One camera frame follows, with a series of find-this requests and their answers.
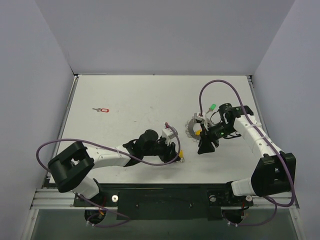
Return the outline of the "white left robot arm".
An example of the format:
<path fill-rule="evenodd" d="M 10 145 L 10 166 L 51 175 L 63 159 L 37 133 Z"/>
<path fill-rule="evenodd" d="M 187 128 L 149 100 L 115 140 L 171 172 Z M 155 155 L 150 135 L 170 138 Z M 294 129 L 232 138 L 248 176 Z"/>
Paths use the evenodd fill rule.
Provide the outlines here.
<path fill-rule="evenodd" d="M 148 129 L 139 138 L 114 148 L 74 140 L 51 159 L 47 167 L 59 192 L 74 191 L 85 197 L 90 205 L 97 206 L 103 200 L 103 193 L 98 181 L 88 177 L 92 169 L 145 164 L 144 157 L 159 157 L 161 166 L 178 162 L 181 143 L 172 141 L 177 138 L 178 132 L 167 126 L 161 135 Z"/>

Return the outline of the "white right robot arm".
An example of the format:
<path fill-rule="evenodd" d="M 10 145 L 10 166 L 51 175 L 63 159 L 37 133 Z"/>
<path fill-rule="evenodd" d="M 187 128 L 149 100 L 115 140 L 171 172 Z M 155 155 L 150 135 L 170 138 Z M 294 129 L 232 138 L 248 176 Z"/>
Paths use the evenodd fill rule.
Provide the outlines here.
<path fill-rule="evenodd" d="M 220 122 L 217 124 L 209 123 L 204 114 L 194 115 L 195 122 L 201 127 L 197 153 L 213 153 L 220 139 L 239 133 L 258 159 L 251 177 L 231 182 L 231 187 L 223 192 L 224 201 L 234 205 L 242 196 L 266 197 L 291 191 L 295 180 L 296 158 L 273 143 L 253 111 L 247 105 L 233 107 L 225 103 L 218 108 L 218 113 Z"/>

